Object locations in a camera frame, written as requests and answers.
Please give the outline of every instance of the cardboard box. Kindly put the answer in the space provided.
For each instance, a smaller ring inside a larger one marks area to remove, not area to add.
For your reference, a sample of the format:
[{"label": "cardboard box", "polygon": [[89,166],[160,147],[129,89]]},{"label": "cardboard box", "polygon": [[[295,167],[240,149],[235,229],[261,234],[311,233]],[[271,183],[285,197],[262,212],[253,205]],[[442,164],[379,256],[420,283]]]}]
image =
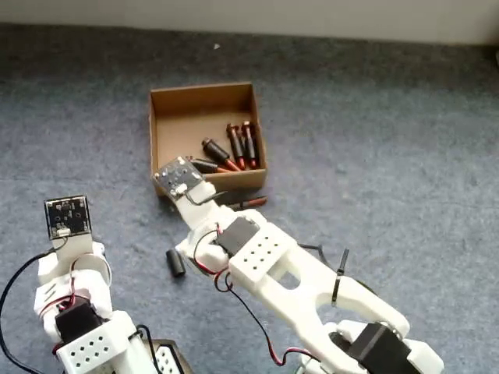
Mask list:
[{"label": "cardboard box", "polygon": [[[208,159],[201,141],[212,138],[232,154],[228,123],[251,121],[259,155],[259,169],[206,174],[218,191],[259,189],[267,176],[264,138],[251,83],[216,84],[152,90],[150,92],[151,175],[177,156]],[[158,188],[156,193],[163,195]]]}]

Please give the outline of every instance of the white wall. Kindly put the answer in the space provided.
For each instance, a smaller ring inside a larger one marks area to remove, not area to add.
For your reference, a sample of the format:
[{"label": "white wall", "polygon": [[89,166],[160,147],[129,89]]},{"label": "white wall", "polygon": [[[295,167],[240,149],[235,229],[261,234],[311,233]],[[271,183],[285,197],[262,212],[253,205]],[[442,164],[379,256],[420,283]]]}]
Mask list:
[{"label": "white wall", "polygon": [[0,0],[0,22],[499,43],[499,0]]}]

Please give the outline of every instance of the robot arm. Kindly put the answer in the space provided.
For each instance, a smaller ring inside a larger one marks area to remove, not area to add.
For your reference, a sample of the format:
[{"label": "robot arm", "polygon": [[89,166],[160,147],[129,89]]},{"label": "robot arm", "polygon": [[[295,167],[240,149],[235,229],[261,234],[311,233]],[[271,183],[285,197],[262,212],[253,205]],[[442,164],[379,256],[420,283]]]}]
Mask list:
[{"label": "robot arm", "polygon": [[[213,185],[185,159],[178,157],[165,165],[153,180],[191,229],[177,249],[206,273],[230,272],[234,284],[246,288],[294,329],[323,372],[443,371],[443,362],[427,344],[405,339],[409,322],[400,312],[352,278],[336,274],[257,211],[234,212],[218,206],[211,198]],[[289,290],[278,282],[286,273],[299,280],[297,288]],[[358,312],[372,323],[362,328],[346,323],[356,328],[338,328],[335,332],[345,344],[337,344],[317,315],[317,308],[329,303]]]},{"label": "robot arm", "polygon": [[[175,342],[154,344],[145,326],[135,326],[126,312],[113,310],[111,267],[104,246],[92,239],[87,198],[48,200],[45,213],[57,250],[38,261],[41,286],[34,311],[65,373],[191,373]],[[148,347],[137,327],[147,333]]]}]

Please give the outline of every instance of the gray carpet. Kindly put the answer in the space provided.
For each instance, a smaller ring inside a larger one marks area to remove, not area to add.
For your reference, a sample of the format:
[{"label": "gray carpet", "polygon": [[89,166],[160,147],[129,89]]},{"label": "gray carpet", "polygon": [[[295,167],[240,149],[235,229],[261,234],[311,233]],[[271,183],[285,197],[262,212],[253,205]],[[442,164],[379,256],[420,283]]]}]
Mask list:
[{"label": "gray carpet", "polygon": [[[221,48],[214,50],[215,43]],[[449,373],[499,367],[499,74],[476,48],[293,37],[0,27],[0,284],[45,250],[44,199],[86,193],[114,267],[114,307],[175,339],[197,373],[292,372],[242,306],[165,250],[187,227],[149,182],[150,88],[251,80],[270,174],[261,209],[403,312]],[[62,371],[14,287],[9,345]],[[281,354],[292,331],[249,300]],[[321,308],[324,321],[350,313]],[[3,357],[0,372],[17,373]]]}]

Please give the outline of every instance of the circuit board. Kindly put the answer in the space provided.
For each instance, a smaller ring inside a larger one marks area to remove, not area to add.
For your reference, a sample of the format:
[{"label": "circuit board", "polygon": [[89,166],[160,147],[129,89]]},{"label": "circuit board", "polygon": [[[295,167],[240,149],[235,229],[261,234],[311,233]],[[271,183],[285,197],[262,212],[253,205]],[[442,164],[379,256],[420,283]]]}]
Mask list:
[{"label": "circuit board", "polygon": [[61,238],[59,230],[69,229],[69,236],[91,232],[90,214],[85,195],[45,200],[44,205],[48,237],[51,240]]},{"label": "circuit board", "polygon": [[173,202],[202,181],[204,176],[184,157],[177,157],[153,174],[154,183]]}]

